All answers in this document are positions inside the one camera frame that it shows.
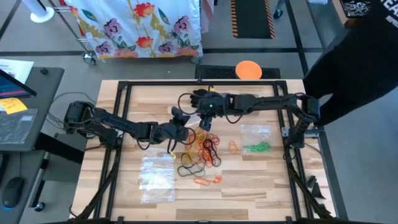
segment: computer mouse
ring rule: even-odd
[[[24,188],[24,179],[22,177],[12,178],[4,188],[2,193],[2,204],[6,208],[14,208],[19,203]]]

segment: wooden tabletop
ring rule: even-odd
[[[97,107],[113,111],[118,80],[105,80],[99,92]],[[287,80],[290,93],[304,92],[301,80]],[[127,118],[131,121],[168,122],[171,108],[177,104],[182,93],[192,92],[207,86],[133,86]],[[258,96],[273,96],[270,86],[215,86],[217,92],[249,93]],[[183,110],[192,110],[188,98],[182,100]],[[270,144],[272,152],[242,153],[241,124],[268,125],[271,127]],[[206,178],[221,175],[219,184],[203,186],[194,183],[194,177],[180,177],[175,173],[175,200],[171,203],[141,203],[139,190],[140,168],[144,151],[140,150],[127,134],[124,136],[118,183],[112,212],[112,220],[124,216],[125,220],[285,220],[294,218],[292,196],[288,174],[283,160],[283,145],[276,111],[261,111],[244,116],[238,124],[229,124],[225,118],[213,120],[210,131],[220,137],[218,155],[222,163],[217,168],[207,168]],[[239,147],[237,154],[228,151],[230,141]],[[319,149],[317,139],[306,139],[306,143]],[[87,147],[97,146],[98,140],[90,140]],[[167,143],[152,146],[165,149]],[[175,152],[181,155],[185,148],[178,144]],[[303,164],[307,177],[315,175],[326,200],[326,208],[335,215],[333,201],[320,153],[311,148],[302,149]],[[80,177],[72,206],[74,213],[80,213],[98,189],[104,158],[104,149],[85,153]],[[174,167],[180,159],[174,161]],[[303,216],[303,196],[297,188]],[[108,193],[105,193],[101,216],[105,214]]]

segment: caster wheel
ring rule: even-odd
[[[37,205],[35,207],[36,212],[41,212],[45,208],[45,203],[43,202],[37,202]]]
[[[83,61],[88,65],[96,65],[96,60],[92,54],[83,54]]]
[[[283,15],[283,13],[284,12],[282,10],[275,10],[274,19],[279,19]]]
[[[195,65],[199,65],[201,62],[202,57],[192,57],[191,62],[194,63]]]

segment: floral fabric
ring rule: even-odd
[[[66,0],[99,59],[203,55],[200,0]]]

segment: sticky note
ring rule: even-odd
[[[25,104],[18,98],[0,99],[0,105],[4,108],[7,114],[27,110]]]

